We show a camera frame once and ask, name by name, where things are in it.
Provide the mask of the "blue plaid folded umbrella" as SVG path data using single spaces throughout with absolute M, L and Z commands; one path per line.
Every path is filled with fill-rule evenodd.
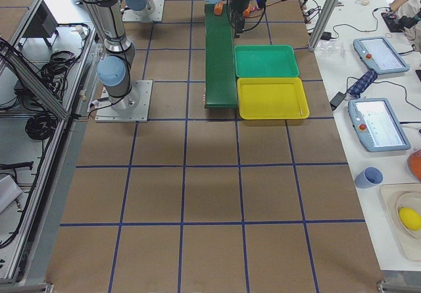
M 354 98 L 360 95 L 378 78 L 378 74 L 374 69 L 369 69 L 364 73 L 352 86 L 347 89 L 347 93 Z

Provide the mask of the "aluminium frame post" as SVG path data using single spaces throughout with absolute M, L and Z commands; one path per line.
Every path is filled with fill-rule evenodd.
M 338 0 L 325 0 L 324 5 L 322 7 L 322 12 L 320 13 L 320 16 L 316 22 L 316 26 L 314 27 L 312 34 L 310 35 L 309 51 L 315 50 L 337 2 Z

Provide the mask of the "green conveyor belt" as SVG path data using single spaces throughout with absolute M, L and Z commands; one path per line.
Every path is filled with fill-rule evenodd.
M 232 27 L 225 14 L 214 14 L 205 5 L 205 107 L 236 108 L 237 87 L 234 68 Z

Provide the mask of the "yellow plastic tray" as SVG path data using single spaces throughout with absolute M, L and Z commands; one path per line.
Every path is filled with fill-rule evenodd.
M 239 114 L 245 120 L 291 120 L 310 116 L 302 80 L 239 78 Z

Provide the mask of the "beige tray with bowl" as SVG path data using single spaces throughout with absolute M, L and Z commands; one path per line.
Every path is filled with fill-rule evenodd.
M 380 195 L 403 255 L 420 262 L 420 183 L 382 185 Z

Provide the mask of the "yellow lemon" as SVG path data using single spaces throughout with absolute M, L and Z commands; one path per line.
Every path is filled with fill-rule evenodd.
M 420 230 L 420 214 L 409 207 L 402 207 L 398 211 L 399 218 L 403 225 L 413 231 Z

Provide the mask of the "teach pendant far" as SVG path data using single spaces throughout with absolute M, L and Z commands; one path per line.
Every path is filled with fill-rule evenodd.
M 409 71 L 409 65 L 385 37 L 353 40 L 353 47 L 361 61 L 377 75 Z

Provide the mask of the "plain orange cylinder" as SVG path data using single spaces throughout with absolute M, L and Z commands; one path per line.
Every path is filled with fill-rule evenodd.
M 214 5 L 214 14 L 216 16 L 220 16 L 223 12 L 223 8 L 224 8 L 223 2 L 219 2 L 219 3 L 215 4 Z

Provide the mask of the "teach pendant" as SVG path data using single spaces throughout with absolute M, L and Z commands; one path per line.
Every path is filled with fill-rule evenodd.
M 353 40 L 353 47 L 361 61 L 377 75 L 409 71 L 409 65 L 385 37 Z
M 367 151 L 410 149 L 410 142 L 386 98 L 351 99 L 347 108 L 353 128 Z

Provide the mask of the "blue plastic cup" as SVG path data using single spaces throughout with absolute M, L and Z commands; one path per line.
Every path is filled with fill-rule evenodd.
M 367 167 L 355 178 L 355 186 L 360 189 L 371 188 L 383 182 L 382 172 L 375 167 Z

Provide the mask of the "black power adapter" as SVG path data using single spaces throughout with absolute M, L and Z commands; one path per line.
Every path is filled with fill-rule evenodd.
M 343 100 L 345 99 L 346 94 L 342 93 L 342 92 L 337 92 L 332 99 L 330 100 L 330 107 L 332 109 L 332 111 L 335 111 L 338 106 L 343 102 Z

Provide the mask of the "teach pendant near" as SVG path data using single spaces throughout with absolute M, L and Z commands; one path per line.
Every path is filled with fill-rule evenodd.
M 386 98 L 351 99 L 347 108 L 353 128 L 367 151 L 410 149 L 410 142 Z

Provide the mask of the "green plastic tray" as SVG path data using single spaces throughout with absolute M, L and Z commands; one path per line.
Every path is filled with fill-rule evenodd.
M 290 45 L 237 45 L 234 56 L 238 78 L 294 78 L 300 75 Z

